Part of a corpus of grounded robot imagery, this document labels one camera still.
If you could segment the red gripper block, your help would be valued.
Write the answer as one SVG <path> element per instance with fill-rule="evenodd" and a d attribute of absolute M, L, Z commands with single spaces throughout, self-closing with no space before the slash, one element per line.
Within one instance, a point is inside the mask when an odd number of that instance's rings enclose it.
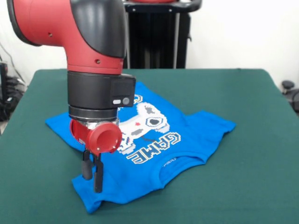
<path fill-rule="evenodd" d="M 94 191 L 102 192 L 103 186 L 103 163 L 101 161 L 101 153 L 113 153 L 121 144 L 122 132 L 120 128 L 112 122 L 104 122 L 94 129 L 89 129 L 79 121 L 72 119 L 70 123 L 70 131 L 72 136 L 80 143 L 85 145 L 86 150 L 83 152 L 81 162 L 82 176 L 85 180 L 93 177 L 90 152 L 94 156 Z"/>

